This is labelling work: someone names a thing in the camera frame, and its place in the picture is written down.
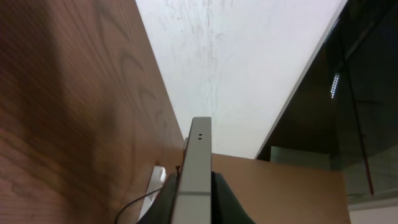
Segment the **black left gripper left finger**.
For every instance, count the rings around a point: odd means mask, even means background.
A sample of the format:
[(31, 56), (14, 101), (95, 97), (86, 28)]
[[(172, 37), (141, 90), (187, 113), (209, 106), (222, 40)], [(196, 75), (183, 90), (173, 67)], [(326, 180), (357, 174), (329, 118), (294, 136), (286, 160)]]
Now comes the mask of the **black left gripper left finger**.
[(165, 184), (160, 189), (154, 203), (137, 224), (169, 224), (174, 209), (177, 194), (177, 174), (170, 174)]

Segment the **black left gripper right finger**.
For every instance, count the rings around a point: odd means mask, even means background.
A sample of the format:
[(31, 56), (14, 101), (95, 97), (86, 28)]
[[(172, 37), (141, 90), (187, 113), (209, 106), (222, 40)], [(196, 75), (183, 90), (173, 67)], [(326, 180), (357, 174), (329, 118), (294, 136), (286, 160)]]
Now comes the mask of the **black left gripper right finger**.
[(211, 173), (211, 223), (255, 224), (220, 173)]

